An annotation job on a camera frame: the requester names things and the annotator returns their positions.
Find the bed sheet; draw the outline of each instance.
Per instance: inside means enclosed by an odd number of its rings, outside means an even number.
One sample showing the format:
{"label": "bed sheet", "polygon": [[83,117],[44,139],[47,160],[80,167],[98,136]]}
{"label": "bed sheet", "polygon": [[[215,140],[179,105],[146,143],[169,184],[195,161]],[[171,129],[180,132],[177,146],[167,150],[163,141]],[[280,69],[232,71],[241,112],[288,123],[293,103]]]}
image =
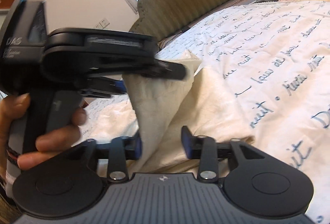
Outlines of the bed sheet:
{"label": "bed sheet", "polygon": [[[315,188],[307,215],[330,222],[330,2],[267,2],[205,18],[158,53],[186,49],[220,71],[254,146],[306,173]],[[97,113],[127,97],[91,104]]]}

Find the bed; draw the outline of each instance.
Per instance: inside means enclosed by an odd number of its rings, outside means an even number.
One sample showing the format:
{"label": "bed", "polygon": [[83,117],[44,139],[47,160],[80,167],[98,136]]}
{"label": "bed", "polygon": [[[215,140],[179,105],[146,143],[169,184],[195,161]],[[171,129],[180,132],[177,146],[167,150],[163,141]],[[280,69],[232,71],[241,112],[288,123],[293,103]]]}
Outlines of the bed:
{"label": "bed", "polygon": [[[227,110],[235,121],[223,130],[253,137],[250,142],[255,147],[306,173],[315,188],[307,215],[316,223],[327,224],[330,2],[228,1],[139,0],[140,19],[131,31],[153,35],[159,41],[170,39],[164,48],[161,43],[160,59],[177,59],[189,50],[202,60],[204,70],[218,74],[211,82],[217,84],[217,90],[212,86],[210,91],[221,94],[222,100],[235,107]],[[90,119],[82,128],[83,138],[106,140],[136,131],[127,96],[96,100],[87,111]],[[120,125],[117,133],[111,130],[114,118],[121,119],[115,121]],[[217,141],[228,139],[219,133],[215,134]],[[165,149],[175,148],[173,143],[178,140],[163,139],[158,145],[151,156],[150,171],[183,171],[174,169],[185,162],[179,146],[174,151],[175,161],[165,157]]]}

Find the black handheld device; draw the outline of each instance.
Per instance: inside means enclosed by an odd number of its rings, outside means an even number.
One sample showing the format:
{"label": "black handheld device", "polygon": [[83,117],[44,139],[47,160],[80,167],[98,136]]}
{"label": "black handheld device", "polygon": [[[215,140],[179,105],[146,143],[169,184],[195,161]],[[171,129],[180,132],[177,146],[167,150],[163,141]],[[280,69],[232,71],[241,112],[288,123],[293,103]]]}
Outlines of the black handheld device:
{"label": "black handheld device", "polygon": [[41,1],[15,0],[0,30],[0,90],[31,96],[26,115],[11,125],[7,147],[8,197],[21,174],[20,154],[37,137],[69,124],[83,97],[126,92],[111,74],[183,79],[185,67],[155,59],[153,37],[108,30],[63,28],[47,34]]}
{"label": "black handheld device", "polygon": [[[312,224],[304,215],[313,185],[301,171],[239,139],[216,143],[193,136],[186,126],[182,144],[192,173],[144,174],[130,179],[126,160],[141,156],[139,132],[108,144],[87,140],[22,173],[13,194],[23,215],[15,224]],[[108,159],[107,177],[96,174]],[[219,177],[218,159],[230,173]]]}

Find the finger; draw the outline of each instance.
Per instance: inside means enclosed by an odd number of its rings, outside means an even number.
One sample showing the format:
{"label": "finger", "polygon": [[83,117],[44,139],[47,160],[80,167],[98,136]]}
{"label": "finger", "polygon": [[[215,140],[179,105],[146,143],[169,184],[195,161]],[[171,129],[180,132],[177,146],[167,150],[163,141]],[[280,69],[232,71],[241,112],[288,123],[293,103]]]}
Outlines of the finger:
{"label": "finger", "polygon": [[11,122],[25,114],[30,101],[30,95],[23,94],[19,97],[7,96],[0,102],[0,147],[7,142]]}
{"label": "finger", "polygon": [[87,115],[83,108],[78,108],[72,115],[71,122],[73,125],[83,125],[86,122]]}
{"label": "finger", "polygon": [[56,156],[59,152],[31,152],[20,155],[17,164],[20,169],[28,170],[50,158]]}
{"label": "finger", "polygon": [[64,151],[69,149],[79,139],[79,127],[68,125],[38,137],[36,148],[41,152]]}

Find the silver screw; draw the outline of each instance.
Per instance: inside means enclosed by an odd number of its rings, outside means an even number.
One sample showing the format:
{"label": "silver screw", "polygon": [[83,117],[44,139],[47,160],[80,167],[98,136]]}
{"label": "silver screw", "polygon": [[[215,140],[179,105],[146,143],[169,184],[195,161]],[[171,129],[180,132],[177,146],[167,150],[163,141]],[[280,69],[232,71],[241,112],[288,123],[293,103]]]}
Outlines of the silver screw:
{"label": "silver screw", "polygon": [[203,179],[213,179],[217,176],[213,171],[203,171],[199,174]]}
{"label": "silver screw", "polygon": [[115,172],[110,173],[110,178],[113,180],[121,180],[121,179],[124,179],[125,176],[126,176],[126,174],[121,171],[115,171]]}

